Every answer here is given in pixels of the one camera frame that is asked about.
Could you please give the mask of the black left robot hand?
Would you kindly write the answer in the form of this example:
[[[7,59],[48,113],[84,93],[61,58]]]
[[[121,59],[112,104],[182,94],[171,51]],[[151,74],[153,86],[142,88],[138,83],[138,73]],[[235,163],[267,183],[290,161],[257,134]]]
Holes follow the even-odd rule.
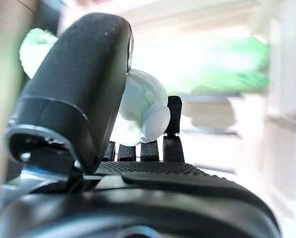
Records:
[[[184,160],[182,101],[131,68],[123,18],[55,42],[4,133],[23,167],[0,188],[0,238],[279,238],[255,194]]]

